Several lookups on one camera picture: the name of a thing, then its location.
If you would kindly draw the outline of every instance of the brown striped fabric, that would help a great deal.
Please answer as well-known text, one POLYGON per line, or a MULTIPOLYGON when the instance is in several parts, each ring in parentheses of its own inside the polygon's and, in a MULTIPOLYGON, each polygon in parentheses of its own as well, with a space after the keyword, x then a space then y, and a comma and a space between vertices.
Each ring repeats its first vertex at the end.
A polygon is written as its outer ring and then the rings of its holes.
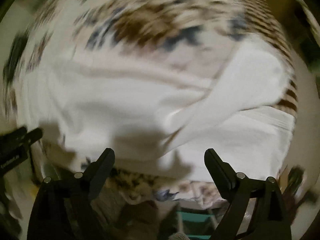
MULTIPOLYGON (((271 44, 283 55, 288 65, 293 68, 290 48, 286 42, 283 31, 281 30, 281 26, 272 15, 266 0, 241 1, 245 6, 248 31, 260 34, 266 42, 271 44)), ((272 107, 296 117, 298 108, 296 93, 297 85, 294 76, 290 81, 283 98, 272 107)))

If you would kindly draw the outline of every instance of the gray knit fabric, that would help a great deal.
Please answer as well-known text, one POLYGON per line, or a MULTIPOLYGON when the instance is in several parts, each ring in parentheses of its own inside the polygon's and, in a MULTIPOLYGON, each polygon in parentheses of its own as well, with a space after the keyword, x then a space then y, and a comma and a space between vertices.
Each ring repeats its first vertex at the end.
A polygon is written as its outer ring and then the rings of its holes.
POLYGON ((175 233, 168 240, 190 240, 184 233, 175 233))

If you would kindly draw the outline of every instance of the white cloth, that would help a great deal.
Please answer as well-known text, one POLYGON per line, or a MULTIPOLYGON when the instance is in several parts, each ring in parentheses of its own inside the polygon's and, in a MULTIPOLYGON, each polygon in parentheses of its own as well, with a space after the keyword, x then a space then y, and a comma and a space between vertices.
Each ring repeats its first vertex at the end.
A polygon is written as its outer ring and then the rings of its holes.
POLYGON ((57 125, 60 142, 76 152, 73 162, 62 166, 79 171, 86 156, 95 160, 110 147, 119 167, 155 174, 154 167, 128 162, 164 156, 156 162, 166 168, 178 149, 181 162, 193 167, 186 178, 211 181, 203 171, 203 154, 213 147, 252 178, 278 172, 293 117, 275 109, 237 113, 275 103, 289 82, 289 68, 259 36, 239 42, 216 79, 155 68, 142 59, 112 56, 114 51, 104 51, 104 57, 95 53, 66 51, 52 58, 49 44, 40 67, 15 85, 18 125, 57 125), (275 124, 268 115, 277 116, 275 124))

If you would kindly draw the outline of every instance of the floor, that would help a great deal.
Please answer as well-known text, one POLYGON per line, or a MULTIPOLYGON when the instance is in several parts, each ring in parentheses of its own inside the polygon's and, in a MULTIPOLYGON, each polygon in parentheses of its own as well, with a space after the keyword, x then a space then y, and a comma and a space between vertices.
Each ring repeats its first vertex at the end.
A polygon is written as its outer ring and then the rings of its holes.
MULTIPOLYGON (((41 0, 16 0, 0 22, 0 65, 3 65, 8 57, 14 35, 18 31, 22 31, 32 21, 39 1, 41 0)), ((320 192, 320 178, 318 179, 320 172, 320 100, 314 75, 307 70, 305 63, 294 51, 292 57, 297 75, 299 112, 285 165, 288 167, 302 166, 307 172, 306 187, 315 185, 314 189, 320 192)), ((0 115, 0 130, 6 132, 11 128, 4 117, 0 115)), ((9 174, 7 177, 11 185, 17 182, 17 177, 14 174, 9 174)), ((23 234, 21 235, 21 239, 26 239, 28 214, 31 211, 30 206, 34 194, 31 185, 26 184, 23 187, 25 190, 13 189, 13 191, 15 191, 15 197, 21 205, 22 215, 27 218, 23 220, 23 234)), ((300 239, 319 209, 320 201, 316 206, 305 204, 299 209, 295 223, 292 225, 293 240, 300 239)))

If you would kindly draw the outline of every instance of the silver screw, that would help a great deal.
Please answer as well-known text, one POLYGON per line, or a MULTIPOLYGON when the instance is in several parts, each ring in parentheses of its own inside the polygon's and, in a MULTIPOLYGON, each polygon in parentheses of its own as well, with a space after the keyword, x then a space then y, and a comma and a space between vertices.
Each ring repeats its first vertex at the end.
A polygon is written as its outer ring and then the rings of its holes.
POLYGON ((45 177, 43 180, 44 183, 49 183, 50 181, 51 181, 50 177, 45 177))
POLYGON ((80 178, 82 178, 83 173, 82 172, 76 172, 74 176, 75 176, 76 179, 80 179, 80 178))
POLYGON ((239 179, 244 179, 244 178, 245 178, 245 174, 242 173, 242 172, 238 172, 238 173, 237 173, 237 177, 238 177, 239 179))
POLYGON ((276 179, 273 178, 273 177, 269 177, 268 180, 269 180, 271 183, 276 183, 276 179))

